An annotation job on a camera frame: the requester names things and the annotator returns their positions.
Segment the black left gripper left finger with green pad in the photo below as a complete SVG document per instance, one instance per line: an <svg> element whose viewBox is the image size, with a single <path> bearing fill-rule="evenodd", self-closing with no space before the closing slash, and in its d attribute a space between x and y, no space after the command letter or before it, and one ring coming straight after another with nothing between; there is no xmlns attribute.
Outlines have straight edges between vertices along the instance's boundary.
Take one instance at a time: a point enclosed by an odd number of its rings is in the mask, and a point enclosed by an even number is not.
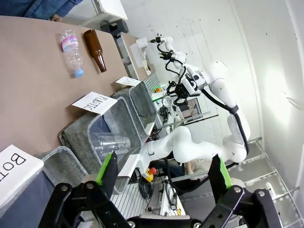
<svg viewBox="0 0 304 228"><path fill-rule="evenodd" d="M45 209L46 228L76 228L81 213L90 211L103 228L127 228L128 222L110 201L118 176L117 155L107 154L96 180L76 187L59 183Z"/></svg>

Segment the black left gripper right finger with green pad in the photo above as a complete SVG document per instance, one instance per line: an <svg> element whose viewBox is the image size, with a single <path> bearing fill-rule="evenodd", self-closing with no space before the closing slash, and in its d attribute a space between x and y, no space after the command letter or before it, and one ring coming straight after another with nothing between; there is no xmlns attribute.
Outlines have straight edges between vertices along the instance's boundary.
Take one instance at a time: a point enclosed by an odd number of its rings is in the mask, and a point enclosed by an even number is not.
<svg viewBox="0 0 304 228"><path fill-rule="evenodd" d="M248 191L232 184L223 160L215 155L208 172L215 207L202 222L203 228L224 228L233 215L241 216L248 228L280 228L280 217L266 189Z"/></svg>

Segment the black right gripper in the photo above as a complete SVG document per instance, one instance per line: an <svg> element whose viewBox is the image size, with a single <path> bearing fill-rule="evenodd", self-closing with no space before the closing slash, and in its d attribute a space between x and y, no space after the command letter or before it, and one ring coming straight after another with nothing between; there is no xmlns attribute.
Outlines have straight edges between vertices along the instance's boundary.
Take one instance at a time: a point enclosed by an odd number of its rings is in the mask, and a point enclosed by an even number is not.
<svg viewBox="0 0 304 228"><path fill-rule="evenodd" d="M176 95L175 105L187 105L187 98L190 96L186 87L180 83L176 84L175 81L169 81L169 85L166 88L167 95Z"/></svg>

